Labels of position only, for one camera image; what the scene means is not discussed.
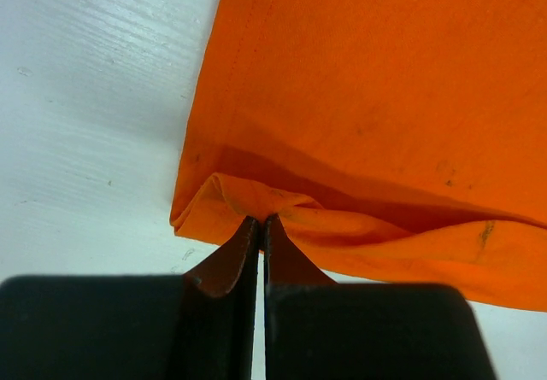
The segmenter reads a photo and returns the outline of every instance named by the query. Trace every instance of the black tweezers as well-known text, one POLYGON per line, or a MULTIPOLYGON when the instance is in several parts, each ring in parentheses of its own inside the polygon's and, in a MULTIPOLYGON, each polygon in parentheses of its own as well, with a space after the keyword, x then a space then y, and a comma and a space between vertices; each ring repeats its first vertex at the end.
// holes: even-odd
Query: black tweezers
POLYGON ((259 250, 267 380, 495 378, 457 290, 337 284, 277 215, 246 218, 182 278, 11 278, 0 378, 249 380, 259 250))

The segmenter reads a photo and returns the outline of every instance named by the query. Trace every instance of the towel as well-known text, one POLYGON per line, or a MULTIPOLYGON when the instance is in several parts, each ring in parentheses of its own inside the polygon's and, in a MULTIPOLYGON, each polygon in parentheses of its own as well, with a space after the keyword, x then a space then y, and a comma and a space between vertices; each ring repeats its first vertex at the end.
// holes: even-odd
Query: towel
POLYGON ((547 311, 547 0, 221 0, 175 233, 547 311))

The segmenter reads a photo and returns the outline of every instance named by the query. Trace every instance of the white table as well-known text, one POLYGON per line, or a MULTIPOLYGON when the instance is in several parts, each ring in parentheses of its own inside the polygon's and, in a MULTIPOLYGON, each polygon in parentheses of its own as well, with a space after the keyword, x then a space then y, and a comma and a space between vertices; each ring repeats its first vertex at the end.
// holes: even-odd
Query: white table
MULTIPOLYGON (((1 280, 181 273, 214 250, 168 213, 218 1, 0 0, 1 280)), ((547 313, 473 308, 500 379, 547 378, 547 313)))

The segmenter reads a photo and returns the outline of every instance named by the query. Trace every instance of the orange cloth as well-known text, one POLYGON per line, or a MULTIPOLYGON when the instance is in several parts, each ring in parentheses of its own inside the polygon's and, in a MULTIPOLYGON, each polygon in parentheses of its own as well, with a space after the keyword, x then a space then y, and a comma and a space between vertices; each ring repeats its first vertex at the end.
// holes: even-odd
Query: orange cloth
POLYGON ((221 0, 176 233, 547 311, 547 0, 221 0))

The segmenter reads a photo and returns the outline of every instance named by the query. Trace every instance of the cloth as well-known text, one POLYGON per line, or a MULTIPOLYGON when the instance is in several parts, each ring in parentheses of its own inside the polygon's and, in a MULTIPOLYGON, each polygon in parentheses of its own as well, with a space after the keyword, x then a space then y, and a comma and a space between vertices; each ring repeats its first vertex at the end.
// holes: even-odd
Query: cloth
POLYGON ((547 0, 221 0, 171 222, 547 311, 547 0))

